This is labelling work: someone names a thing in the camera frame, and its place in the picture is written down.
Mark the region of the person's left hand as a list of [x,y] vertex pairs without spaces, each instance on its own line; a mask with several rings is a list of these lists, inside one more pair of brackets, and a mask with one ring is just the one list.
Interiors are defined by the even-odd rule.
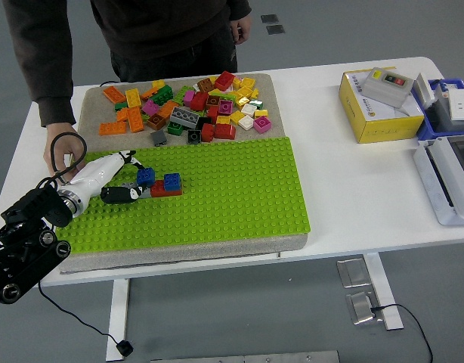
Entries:
[[250,15],[240,18],[239,20],[230,21],[230,29],[232,32],[235,45],[241,45],[250,37],[252,28],[252,18]]

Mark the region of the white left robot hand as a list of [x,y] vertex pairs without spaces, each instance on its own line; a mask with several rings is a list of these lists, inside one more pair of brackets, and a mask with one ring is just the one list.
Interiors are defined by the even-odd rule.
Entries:
[[75,205],[75,214],[83,213],[90,199],[99,195],[125,164],[144,169],[144,165],[134,157],[135,154],[135,150],[124,150],[87,163],[71,181],[59,187],[59,194]]

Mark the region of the person's right hand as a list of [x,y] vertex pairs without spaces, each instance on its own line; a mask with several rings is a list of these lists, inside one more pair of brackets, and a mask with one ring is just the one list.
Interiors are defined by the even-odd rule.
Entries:
[[71,155],[75,161],[82,155],[84,147],[74,127],[69,123],[53,123],[46,126],[47,138],[44,161],[50,175],[67,167],[65,156]]

